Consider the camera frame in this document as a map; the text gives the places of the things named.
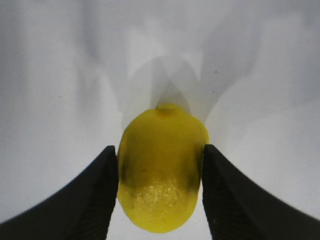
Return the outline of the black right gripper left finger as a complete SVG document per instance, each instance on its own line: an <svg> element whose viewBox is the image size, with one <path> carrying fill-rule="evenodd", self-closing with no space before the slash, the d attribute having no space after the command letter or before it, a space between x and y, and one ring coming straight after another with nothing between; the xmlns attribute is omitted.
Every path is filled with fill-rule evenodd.
<svg viewBox="0 0 320 240"><path fill-rule="evenodd" d="M2 240L105 240L118 191L115 147L107 146L52 196L0 225Z"/></svg>

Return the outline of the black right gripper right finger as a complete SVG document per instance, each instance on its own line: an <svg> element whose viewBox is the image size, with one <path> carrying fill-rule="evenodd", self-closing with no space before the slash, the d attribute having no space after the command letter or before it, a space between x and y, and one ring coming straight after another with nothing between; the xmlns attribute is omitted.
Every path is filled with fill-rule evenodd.
<svg viewBox="0 0 320 240"><path fill-rule="evenodd" d="M203 152L202 204L214 240L318 240L320 221L273 196L214 145Z"/></svg>

